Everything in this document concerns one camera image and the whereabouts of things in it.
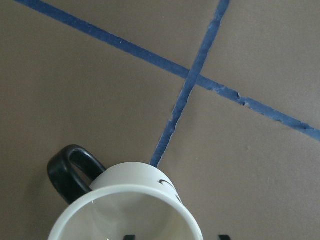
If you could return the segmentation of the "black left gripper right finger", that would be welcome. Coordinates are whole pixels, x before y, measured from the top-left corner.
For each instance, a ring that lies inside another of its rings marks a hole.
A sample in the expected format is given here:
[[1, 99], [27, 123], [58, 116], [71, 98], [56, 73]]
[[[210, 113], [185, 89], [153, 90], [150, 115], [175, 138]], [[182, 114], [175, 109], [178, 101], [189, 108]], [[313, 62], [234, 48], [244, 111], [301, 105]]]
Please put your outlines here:
[[219, 234], [218, 239], [219, 240], [231, 240], [230, 236], [227, 234]]

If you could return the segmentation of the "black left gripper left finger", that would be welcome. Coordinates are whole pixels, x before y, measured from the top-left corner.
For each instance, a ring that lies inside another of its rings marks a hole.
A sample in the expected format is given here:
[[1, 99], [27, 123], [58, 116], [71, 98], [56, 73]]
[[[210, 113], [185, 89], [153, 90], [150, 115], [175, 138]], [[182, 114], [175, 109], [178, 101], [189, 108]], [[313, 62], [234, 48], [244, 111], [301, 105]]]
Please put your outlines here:
[[135, 240], [136, 236], [135, 235], [125, 235], [123, 237], [123, 240]]

